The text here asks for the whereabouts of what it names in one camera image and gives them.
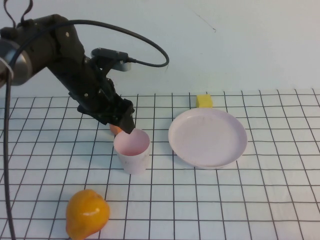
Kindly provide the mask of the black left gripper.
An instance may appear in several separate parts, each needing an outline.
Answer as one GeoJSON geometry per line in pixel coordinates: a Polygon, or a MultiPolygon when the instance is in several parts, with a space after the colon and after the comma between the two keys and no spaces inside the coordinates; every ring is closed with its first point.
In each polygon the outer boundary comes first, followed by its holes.
{"type": "Polygon", "coordinates": [[[121,98],[113,82],[90,58],[81,60],[59,57],[48,69],[79,103],[78,111],[90,115],[102,124],[118,126],[127,134],[135,129],[132,101],[121,98]]]}

